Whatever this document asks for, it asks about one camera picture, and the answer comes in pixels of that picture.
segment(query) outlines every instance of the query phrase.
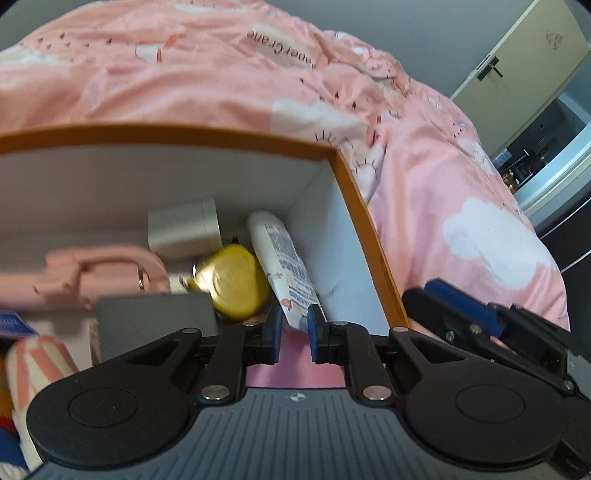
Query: door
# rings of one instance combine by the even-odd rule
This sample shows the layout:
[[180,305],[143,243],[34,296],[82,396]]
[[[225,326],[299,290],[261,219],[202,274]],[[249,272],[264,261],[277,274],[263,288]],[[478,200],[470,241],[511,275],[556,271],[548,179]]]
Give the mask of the door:
[[563,0],[535,0],[453,94],[484,150],[507,147],[589,55]]

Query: white tube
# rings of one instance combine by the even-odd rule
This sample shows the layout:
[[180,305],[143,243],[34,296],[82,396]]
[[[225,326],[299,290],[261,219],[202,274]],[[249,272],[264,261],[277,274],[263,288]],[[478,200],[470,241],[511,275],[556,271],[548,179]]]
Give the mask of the white tube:
[[248,229],[256,257],[287,322],[306,332],[308,307],[320,302],[285,225],[272,213],[258,211],[249,215]]

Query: pink plastic object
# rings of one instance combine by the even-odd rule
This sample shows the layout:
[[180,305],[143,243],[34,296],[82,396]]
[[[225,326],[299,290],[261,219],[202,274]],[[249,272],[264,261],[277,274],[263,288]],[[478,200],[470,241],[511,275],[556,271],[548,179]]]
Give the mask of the pink plastic object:
[[162,261],[135,245],[56,250],[46,261],[40,273],[0,275],[0,308],[92,310],[101,297],[170,292]]

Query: ribbed gray surface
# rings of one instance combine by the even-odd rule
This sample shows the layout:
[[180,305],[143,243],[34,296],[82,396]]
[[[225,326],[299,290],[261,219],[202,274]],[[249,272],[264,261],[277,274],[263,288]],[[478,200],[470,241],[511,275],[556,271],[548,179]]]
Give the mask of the ribbed gray surface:
[[180,442],[145,463],[107,472],[74,471],[48,463],[30,478],[558,480],[561,477],[547,465],[509,473],[478,473],[448,465],[421,450],[394,413],[362,407],[346,390],[250,388],[236,405],[202,411]]

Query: door handle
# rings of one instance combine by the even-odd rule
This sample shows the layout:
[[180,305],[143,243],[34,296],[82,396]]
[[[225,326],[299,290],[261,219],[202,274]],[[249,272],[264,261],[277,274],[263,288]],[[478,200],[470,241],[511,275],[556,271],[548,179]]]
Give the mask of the door handle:
[[482,71],[478,74],[478,80],[484,80],[484,78],[491,72],[491,70],[494,70],[495,72],[497,72],[499,77],[503,78],[503,74],[499,72],[499,70],[496,68],[497,63],[499,63],[499,59],[496,57],[492,57],[490,62],[486,65],[486,67],[484,67]]

